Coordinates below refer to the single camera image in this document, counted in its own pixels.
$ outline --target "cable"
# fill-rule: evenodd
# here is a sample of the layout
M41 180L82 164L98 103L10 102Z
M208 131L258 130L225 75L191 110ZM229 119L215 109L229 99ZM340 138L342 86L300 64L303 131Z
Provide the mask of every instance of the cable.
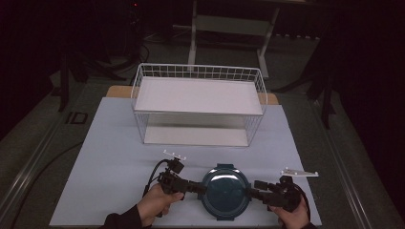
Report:
M143 195L142 195L142 197L145 197L146 193L149 191L149 188L150 188L150 186L151 186L152 181L157 178L157 177L156 177L156 178L153 178L153 176L155 175L155 172L158 170L159 166L160 166L163 162L169 163L170 160L168 160L168 159L163 159L163 160L159 161L159 163L155 166L155 169L153 170L151 176L149 177L148 183L145 185L145 189L143 190Z
M17 210L17 213L14 217L14 220L12 221L11 224L11 229L15 227L15 223L18 220L18 217L21 213L21 210L23 209L24 203L28 198L28 195L30 194L30 191L32 190L32 187L35 185L35 183L38 181L38 179L41 177L41 175L48 169L48 167L50 167L50 165L52 165L58 158L60 158L61 156L63 156L64 154L68 153L69 151L71 151L72 149L74 149L75 147L79 146L83 144L83 141L77 143L74 146L71 146L70 148L68 148L67 150L64 150L63 152L59 153L59 155L57 155L56 157L54 157L50 162L48 162L44 168L42 168L42 170L36 175L35 179L32 181L32 185L30 186L30 188L27 190L27 193L25 194L24 198L21 200L20 203L20 207Z
M141 44L141 46L146 50L146 57L142 60L142 59L140 58L141 55L139 55L139 61L140 61L140 63L147 63L147 62L148 62L148 59L149 59L150 51L149 51L149 49L148 49L145 45ZM133 85L134 85L135 77L137 77L137 73L134 73L134 75L132 76L131 80L129 81L129 86L133 86Z

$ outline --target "metal rack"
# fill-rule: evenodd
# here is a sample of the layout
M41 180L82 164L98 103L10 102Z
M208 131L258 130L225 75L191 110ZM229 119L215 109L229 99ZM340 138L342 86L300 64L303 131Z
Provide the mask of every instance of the metal rack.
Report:
M158 83L162 86L152 87ZM145 102L145 97L149 99L154 96L155 100ZM227 135L227 129L243 128L245 144L233 145L232 141L226 139L223 139L223 142L224 145L248 146L267 104L266 87L259 69L227 66L141 64L131 97L143 142L162 144L171 143L148 141L148 128L152 125L155 125L154 128L185 126L188 131L186 137L202 133L201 128L215 129L214 133L216 131L217 135ZM160 103L161 106L152 106L151 103ZM176 142L173 144L222 145L219 141L201 143L195 139Z

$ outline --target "human hand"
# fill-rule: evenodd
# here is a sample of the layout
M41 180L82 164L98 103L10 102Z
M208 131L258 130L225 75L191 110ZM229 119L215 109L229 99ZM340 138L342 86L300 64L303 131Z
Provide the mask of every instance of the human hand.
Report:
M308 206L303 196L301 196L300 204L292 213L281 207L269 207L279 217L279 221L286 225L287 229L301 229L309 224Z
M152 186L148 193L137 204L142 227L151 225L155 220L155 216L159 213L167 215L169 213L170 204L181 200L183 197L183 193L165 194L160 184Z

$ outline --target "table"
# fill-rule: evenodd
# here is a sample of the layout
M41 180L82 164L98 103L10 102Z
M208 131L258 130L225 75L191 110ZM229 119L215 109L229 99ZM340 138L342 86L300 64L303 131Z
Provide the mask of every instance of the table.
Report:
M280 105L267 107L249 147L147 145L140 142L129 92L128 87L115 86L107 93L109 97L102 99L56 206L51 226L98 226L108 214L123 213L132 207L141 199L144 185L157 162L166 158L162 154L164 150L187 157L180 176L194 181L202 180L217 163L234 164L249 182L256 179L277 182L285 166L303 170ZM321 224L307 180L295 178L294 181L308 195L311 221ZM157 219L154 225L229 228L277 224L277 217L256 199L234 221L216 221L205 211L196 194L187 193L184 201L173 204L170 217Z

